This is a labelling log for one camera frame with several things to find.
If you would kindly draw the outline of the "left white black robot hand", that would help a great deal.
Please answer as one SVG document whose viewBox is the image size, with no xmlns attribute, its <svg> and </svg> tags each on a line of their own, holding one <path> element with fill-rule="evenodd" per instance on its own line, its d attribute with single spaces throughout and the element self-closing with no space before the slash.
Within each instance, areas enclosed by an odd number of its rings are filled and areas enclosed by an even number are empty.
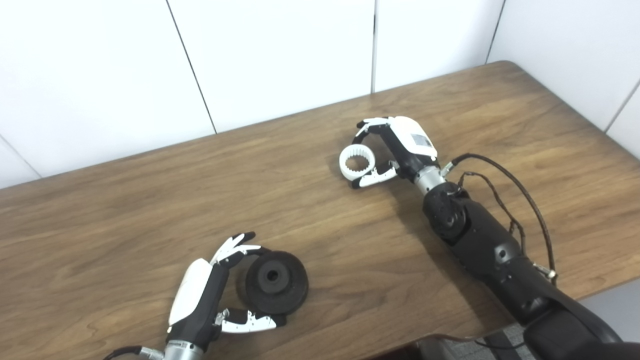
<svg viewBox="0 0 640 360">
<path fill-rule="evenodd" d="M 199 258 L 190 264 L 171 306 L 166 347 L 205 353 L 221 334 L 249 334 L 274 330 L 286 325 L 283 315 L 270 315 L 242 309 L 220 310 L 230 271 L 251 255 L 269 252 L 254 239 L 253 231 L 229 237 L 210 260 Z"/>
</svg>

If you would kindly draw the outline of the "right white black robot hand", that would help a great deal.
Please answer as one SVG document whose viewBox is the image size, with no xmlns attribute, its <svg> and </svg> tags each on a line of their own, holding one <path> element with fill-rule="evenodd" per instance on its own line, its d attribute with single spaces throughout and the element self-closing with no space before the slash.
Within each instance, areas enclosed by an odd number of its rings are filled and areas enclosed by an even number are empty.
<svg viewBox="0 0 640 360">
<path fill-rule="evenodd" d="M 358 132 L 346 151 L 348 155 L 365 157 L 369 167 L 357 171 L 350 178 L 353 189 L 370 187 L 398 177 L 409 180 L 421 194 L 426 195 L 445 182 L 434 144 L 413 119 L 406 116 L 367 118 L 356 127 Z M 370 134 L 380 136 L 393 156 L 382 170 L 375 166 L 370 148 L 362 143 Z"/>
</svg>

